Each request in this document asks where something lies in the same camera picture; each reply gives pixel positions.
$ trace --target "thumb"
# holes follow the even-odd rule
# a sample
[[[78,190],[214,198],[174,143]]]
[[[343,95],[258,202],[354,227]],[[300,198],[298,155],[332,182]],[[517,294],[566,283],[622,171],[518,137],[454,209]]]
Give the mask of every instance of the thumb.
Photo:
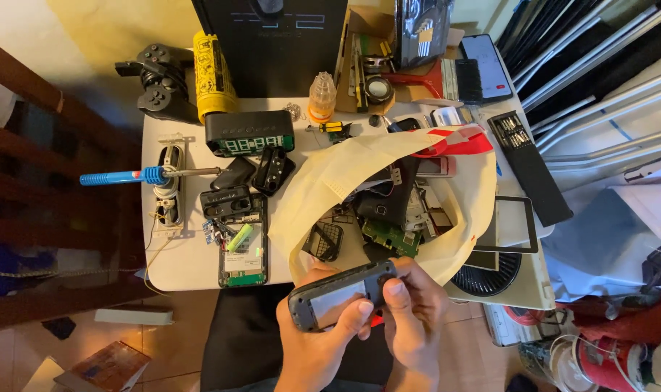
[[[413,315],[413,303],[405,283],[396,278],[386,281],[383,286],[383,299],[396,323],[396,334],[416,341],[424,340],[424,327]]]
[[[337,324],[328,333],[338,344],[347,344],[365,325],[372,310],[374,310],[374,304],[371,301],[366,299],[354,301],[345,307]]]

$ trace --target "clear plastic bottle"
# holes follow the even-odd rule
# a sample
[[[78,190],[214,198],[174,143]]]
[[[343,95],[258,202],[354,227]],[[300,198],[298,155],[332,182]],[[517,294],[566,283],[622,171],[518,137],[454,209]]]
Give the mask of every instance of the clear plastic bottle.
[[[309,116],[317,123],[327,123],[335,111],[337,90],[333,77],[327,72],[316,76],[309,89]]]

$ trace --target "table top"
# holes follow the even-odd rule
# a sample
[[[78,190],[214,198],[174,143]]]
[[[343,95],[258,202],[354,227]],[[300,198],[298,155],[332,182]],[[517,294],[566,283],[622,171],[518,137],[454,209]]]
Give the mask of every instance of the table top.
[[[281,110],[289,102],[298,104],[304,112],[307,108],[308,98],[258,98],[258,99],[240,99],[240,111],[259,111],[259,110]],[[414,117],[421,123],[424,123],[424,114],[429,114],[436,107],[429,105],[420,105],[417,103],[396,103],[388,113],[388,117],[395,121],[400,121],[408,117]],[[521,103],[515,96],[507,101],[498,102],[479,109],[479,114],[475,119],[491,139],[491,143],[496,150],[496,157],[499,165],[498,172],[498,193],[507,196],[524,196],[521,186],[518,184],[512,173],[507,160],[500,150],[492,133],[487,128],[486,120],[497,114],[516,110],[520,118],[524,121],[528,130],[526,117],[521,108]],[[380,135],[385,133],[383,127],[374,128],[369,125],[369,116],[365,114],[352,114],[336,112],[334,121],[352,122],[351,135]],[[293,123],[295,149],[289,154],[289,157],[297,164],[297,170],[308,157],[309,152],[331,146],[328,137],[325,134],[306,132],[304,129],[310,124],[306,115],[302,119]],[[225,168],[233,158],[218,158],[212,154],[204,142],[204,126],[179,123],[177,121],[162,121],[152,117],[144,117],[144,134],[142,150],[142,166],[148,167],[158,163],[159,154],[162,146],[158,142],[160,135],[169,135],[181,133],[186,139],[186,168],[204,168],[219,166]],[[209,176],[188,176],[185,178],[185,217],[186,222],[181,236],[173,238],[157,255],[149,267],[149,279],[152,284],[161,290],[207,290],[218,289],[218,258],[219,252],[215,245],[207,245],[202,231],[202,224],[205,222],[200,206],[199,194],[209,190],[209,183],[215,178]],[[268,221],[275,219],[275,210],[278,201],[284,195],[286,184],[280,189],[274,197],[268,199]],[[149,237],[152,235],[151,228],[153,218],[148,216],[149,212],[156,209],[156,198],[153,194],[153,186],[142,184],[142,210],[144,243],[149,243]],[[499,231],[500,238],[498,245],[509,246],[526,242],[528,235],[526,233],[526,221],[524,219],[524,208],[519,203],[501,204],[499,207]],[[538,218],[537,236],[539,238],[551,234],[553,227],[541,226]],[[164,244],[166,238],[152,238],[152,244],[146,250],[147,260],[151,260],[155,252]],[[291,282],[290,269],[287,265],[287,259],[275,252],[275,248],[269,246],[269,284]]]

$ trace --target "tile floor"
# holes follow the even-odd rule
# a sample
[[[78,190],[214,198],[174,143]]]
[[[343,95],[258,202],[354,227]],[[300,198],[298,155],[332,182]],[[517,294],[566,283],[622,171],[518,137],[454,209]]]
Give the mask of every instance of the tile floor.
[[[93,320],[93,312],[87,312],[71,317],[77,327],[64,341],[39,323],[0,331],[0,392],[20,391],[48,355],[69,368],[114,340],[152,357],[135,392],[188,392],[200,378],[217,295],[218,290],[181,291],[144,300],[144,305],[174,310],[176,322],[169,326],[100,323]],[[440,391],[502,392],[506,381],[523,369],[516,347],[492,344],[480,304],[453,303],[444,329]]]

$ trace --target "precision screwdriver set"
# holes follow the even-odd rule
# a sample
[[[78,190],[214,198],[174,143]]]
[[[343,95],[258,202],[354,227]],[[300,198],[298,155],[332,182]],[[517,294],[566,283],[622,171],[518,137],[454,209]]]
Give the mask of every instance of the precision screwdriver set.
[[[572,211],[517,112],[491,117],[488,124],[543,227],[572,218]]]

